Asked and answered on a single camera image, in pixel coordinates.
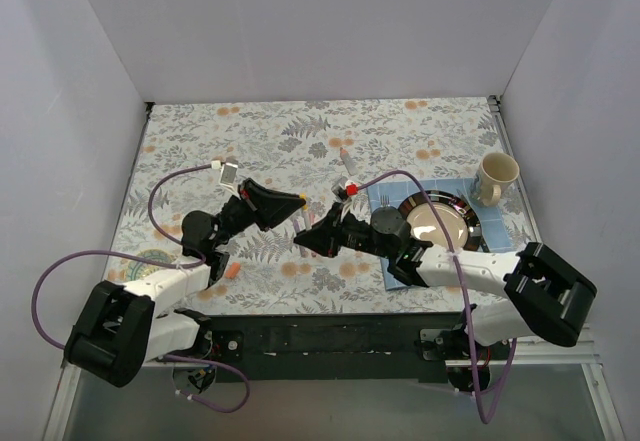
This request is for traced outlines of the white acrylic marker pink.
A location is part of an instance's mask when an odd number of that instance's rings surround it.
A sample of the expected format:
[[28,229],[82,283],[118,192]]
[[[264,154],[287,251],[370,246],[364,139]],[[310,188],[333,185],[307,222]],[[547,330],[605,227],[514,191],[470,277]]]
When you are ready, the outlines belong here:
[[[315,214],[312,211],[310,211],[310,215],[309,216],[310,216],[311,225],[313,226],[314,221],[315,221]],[[317,254],[314,251],[311,252],[311,255],[314,258],[317,257]]]

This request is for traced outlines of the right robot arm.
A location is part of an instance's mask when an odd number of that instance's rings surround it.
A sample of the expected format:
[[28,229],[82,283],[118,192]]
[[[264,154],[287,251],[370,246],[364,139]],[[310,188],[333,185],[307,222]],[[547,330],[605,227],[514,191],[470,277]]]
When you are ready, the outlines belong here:
[[597,295],[590,280],[542,243],[530,242],[519,252],[451,253],[415,239],[410,224],[393,207],[376,209],[365,222],[336,204],[294,242],[327,258],[343,248],[380,257],[407,286],[464,285],[496,296],[491,305],[468,309],[452,334],[454,350],[469,359],[500,341],[528,336],[573,347]]

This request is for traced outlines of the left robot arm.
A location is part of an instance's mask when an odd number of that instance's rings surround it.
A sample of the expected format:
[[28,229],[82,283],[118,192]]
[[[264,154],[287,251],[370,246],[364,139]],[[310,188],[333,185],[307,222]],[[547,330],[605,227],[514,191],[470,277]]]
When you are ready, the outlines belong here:
[[222,277],[229,255],[221,248],[235,235],[252,225],[275,228],[305,203],[247,179],[219,213],[189,212],[176,268],[124,284],[97,284],[64,346],[65,360],[123,387],[148,361],[173,354],[193,361],[209,357],[216,346],[209,318],[179,302]]

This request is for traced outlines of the thin yellow pen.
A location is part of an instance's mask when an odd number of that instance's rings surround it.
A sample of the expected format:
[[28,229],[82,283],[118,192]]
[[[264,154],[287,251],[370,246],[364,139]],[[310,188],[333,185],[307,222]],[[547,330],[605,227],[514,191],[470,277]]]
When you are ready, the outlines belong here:
[[307,199],[303,200],[303,206],[301,208],[301,213],[302,213],[302,218],[303,218],[303,222],[304,222],[304,226],[306,230],[310,230],[312,225],[311,225],[311,221],[310,221],[310,213],[309,213],[309,205],[307,203]]

